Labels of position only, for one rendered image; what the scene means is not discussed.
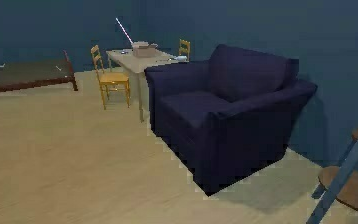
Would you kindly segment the blue ladder shelf brown boards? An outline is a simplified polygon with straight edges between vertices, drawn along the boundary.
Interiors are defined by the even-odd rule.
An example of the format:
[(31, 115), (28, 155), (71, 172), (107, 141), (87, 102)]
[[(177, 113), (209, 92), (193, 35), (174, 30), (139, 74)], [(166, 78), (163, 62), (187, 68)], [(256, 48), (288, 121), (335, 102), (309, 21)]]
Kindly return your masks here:
[(320, 224), (335, 200), (358, 211), (358, 128), (351, 134), (352, 142), (337, 165), (324, 167), (319, 175), (319, 184), (311, 197), (318, 199), (316, 207), (306, 224)]

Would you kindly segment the beige wooden table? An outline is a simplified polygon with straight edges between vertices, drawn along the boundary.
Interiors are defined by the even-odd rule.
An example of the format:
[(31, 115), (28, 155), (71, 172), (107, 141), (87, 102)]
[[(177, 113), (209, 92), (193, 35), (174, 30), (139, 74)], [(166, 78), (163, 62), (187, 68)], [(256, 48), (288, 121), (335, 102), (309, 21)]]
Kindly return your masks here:
[(139, 120), (141, 122), (149, 113), (149, 90), (144, 70), (149, 67), (177, 63), (173, 60), (173, 55), (157, 51), (154, 57), (138, 58), (133, 55), (131, 49), (124, 49), (128, 54), (121, 54), (122, 50), (109, 50), (106, 52), (109, 66), (112, 62), (120, 65), (130, 79), (131, 99), (138, 104)]

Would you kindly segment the brown cardboard box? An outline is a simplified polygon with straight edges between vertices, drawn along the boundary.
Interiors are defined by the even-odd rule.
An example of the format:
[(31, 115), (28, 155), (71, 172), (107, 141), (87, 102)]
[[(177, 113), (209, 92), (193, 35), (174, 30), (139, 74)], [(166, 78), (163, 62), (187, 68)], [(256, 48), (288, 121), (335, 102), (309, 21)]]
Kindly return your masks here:
[(132, 52), (135, 57), (148, 58), (154, 57), (157, 53), (158, 45), (144, 41), (137, 41), (132, 44)]

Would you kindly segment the dark wooden low table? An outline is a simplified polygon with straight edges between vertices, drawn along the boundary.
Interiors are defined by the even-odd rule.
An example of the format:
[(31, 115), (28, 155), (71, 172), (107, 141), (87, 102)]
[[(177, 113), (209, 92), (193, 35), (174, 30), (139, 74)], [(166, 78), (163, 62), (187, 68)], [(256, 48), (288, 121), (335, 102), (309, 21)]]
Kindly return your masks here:
[(5, 64), (5, 67), (0, 69), (0, 92), (63, 83), (71, 83), (73, 90), (77, 91), (72, 62), (66, 50), (63, 55), (63, 58)]

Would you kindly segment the yellow wooden chair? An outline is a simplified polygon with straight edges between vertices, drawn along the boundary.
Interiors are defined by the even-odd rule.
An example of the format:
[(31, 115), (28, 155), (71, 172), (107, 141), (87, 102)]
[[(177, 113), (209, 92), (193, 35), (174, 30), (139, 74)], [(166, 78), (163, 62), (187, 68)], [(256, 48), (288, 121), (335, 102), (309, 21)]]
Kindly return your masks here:
[(185, 56), (187, 60), (190, 59), (191, 43), (189, 41), (180, 39), (179, 40), (179, 56)]
[(90, 49), (92, 63), (96, 73), (96, 79), (99, 84), (99, 90), (103, 109), (106, 109), (106, 101), (111, 92), (123, 90), (127, 106), (130, 106), (130, 83), (129, 77), (124, 72), (106, 72), (103, 64), (103, 58), (98, 45)]

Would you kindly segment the white thin rod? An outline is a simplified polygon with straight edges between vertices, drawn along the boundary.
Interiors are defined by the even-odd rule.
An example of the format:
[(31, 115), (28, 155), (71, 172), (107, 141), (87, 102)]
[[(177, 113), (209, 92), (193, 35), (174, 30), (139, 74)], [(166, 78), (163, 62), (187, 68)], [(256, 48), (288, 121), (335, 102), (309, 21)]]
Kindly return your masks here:
[(126, 36), (126, 38), (128, 39), (128, 41), (130, 42), (130, 44), (132, 45), (134, 42), (132, 41), (131, 37), (129, 36), (129, 34), (127, 33), (126, 29), (124, 28), (124, 26), (122, 25), (122, 23), (120, 22), (119, 18), (116, 17), (115, 18), (117, 24), (119, 25), (119, 27), (121, 28), (122, 32), (124, 33), (124, 35)]

